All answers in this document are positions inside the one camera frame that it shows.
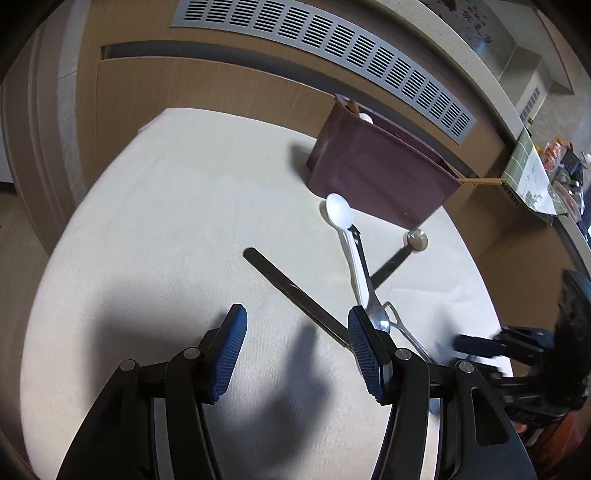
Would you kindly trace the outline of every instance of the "white plastic spoon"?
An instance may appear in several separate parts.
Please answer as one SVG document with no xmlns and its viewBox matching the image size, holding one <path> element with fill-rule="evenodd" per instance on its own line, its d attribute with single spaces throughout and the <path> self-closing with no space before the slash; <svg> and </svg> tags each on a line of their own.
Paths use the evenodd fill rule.
<svg viewBox="0 0 591 480">
<path fill-rule="evenodd" d="M 353 234 L 349 230 L 351 225 L 353 225 L 351 207 L 341 195 L 331 193 L 326 197 L 326 213 L 329 216 L 330 223 L 345 236 L 345 241 L 349 249 L 349 261 L 352 264 L 357 301 L 365 308 L 369 301 L 369 290 L 365 280 L 365 274 L 363 273 L 361 258 L 353 240 Z"/>
</svg>

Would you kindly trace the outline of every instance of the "metal spoon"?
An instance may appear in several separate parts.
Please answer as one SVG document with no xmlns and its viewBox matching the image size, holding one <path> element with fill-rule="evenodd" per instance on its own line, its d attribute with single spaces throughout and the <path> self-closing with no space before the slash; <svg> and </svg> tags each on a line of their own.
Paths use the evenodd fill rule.
<svg viewBox="0 0 591 480">
<path fill-rule="evenodd" d="M 407 243 L 398 250 L 379 270 L 371 276 L 371 284 L 378 288 L 394 271 L 402 265 L 412 252 L 422 252 L 427 248 L 429 240 L 420 228 L 407 233 Z"/>
<path fill-rule="evenodd" d="M 355 225 L 351 225 L 349 228 L 353 234 L 353 240 L 357 246 L 359 258 L 361 259 L 361 266 L 363 267 L 363 274 L 365 275 L 365 281 L 368 286 L 369 299 L 368 304 L 365 307 L 365 311 L 368 314 L 369 320 L 373 324 L 376 330 L 382 330 L 386 333 L 390 333 L 390 318 L 386 313 L 386 309 L 382 306 L 378 296 L 375 294 L 375 290 L 372 287 L 371 279 L 369 278 L 368 265 L 365 261 L 365 253 L 363 252 L 363 245 L 361 243 L 361 233 L 357 230 Z"/>
</svg>

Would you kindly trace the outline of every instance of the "blue gripper pad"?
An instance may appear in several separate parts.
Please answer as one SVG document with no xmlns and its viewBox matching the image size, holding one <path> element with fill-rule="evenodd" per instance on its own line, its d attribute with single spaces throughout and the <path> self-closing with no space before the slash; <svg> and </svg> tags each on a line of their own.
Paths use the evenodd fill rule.
<svg viewBox="0 0 591 480">
<path fill-rule="evenodd" d="M 386 400 L 386 386 L 392 377 L 392 359 L 362 307 L 349 311 L 349 335 L 368 392 L 379 403 Z"/>
<path fill-rule="evenodd" d="M 453 349 L 483 358 L 493 358 L 505 353 L 505 347 L 500 342 L 468 335 L 458 335 L 453 341 Z"/>
<path fill-rule="evenodd" d="M 230 308 L 221 327 L 206 354 L 207 363 L 211 364 L 212 376 L 209 384 L 209 397 L 212 403 L 226 393 L 242 342 L 246 335 L 246 309 L 235 303 Z"/>
</svg>

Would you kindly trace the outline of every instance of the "metal screw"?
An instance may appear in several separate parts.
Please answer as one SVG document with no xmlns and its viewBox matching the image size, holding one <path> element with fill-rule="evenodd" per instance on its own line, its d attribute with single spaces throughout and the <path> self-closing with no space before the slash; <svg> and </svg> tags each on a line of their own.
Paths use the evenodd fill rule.
<svg viewBox="0 0 591 480">
<path fill-rule="evenodd" d="M 129 372 L 135 368 L 135 360 L 123 360 L 119 368 L 124 372 Z"/>
<path fill-rule="evenodd" d="M 196 346 L 191 346 L 183 352 L 183 357 L 189 360 L 197 358 L 199 355 L 201 355 L 201 350 L 199 350 L 199 348 Z"/>
<path fill-rule="evenodd" d="M 422 252 L 429 244 L 427 235 L 420 228 L 407 233 L 407 242 L 415 252 Z"/>
<path fill-rule="evenodd" d="M 474 365 L 470 362 L 460 362 L 460 370 L 464 373 L 471 374 L 474 371 Z"/>
<path fill-rule="evenodd" d="M 399 348 L 398 350 L 396 350 L 396 358 L 399 358 L 400 360 L 410 360 L 410 358 L 412 357 L 412 353 L 410 352 L 410 350 L 406 350 L 405 348 Z"/>
</svg>

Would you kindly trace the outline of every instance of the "spoon bowl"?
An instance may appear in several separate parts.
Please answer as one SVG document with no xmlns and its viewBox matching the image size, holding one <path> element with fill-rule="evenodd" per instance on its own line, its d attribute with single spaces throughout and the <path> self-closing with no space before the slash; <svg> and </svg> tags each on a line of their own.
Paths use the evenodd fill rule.
<svg viewBox="0 0 591 480">
<path fill-rule="evenodd" d="M 330 223 L 340 230 L 347 230 L 353 225 L 351 207 L 338 193 L 331 193 L 326 197 L 326 213 Z"/>
</svg>

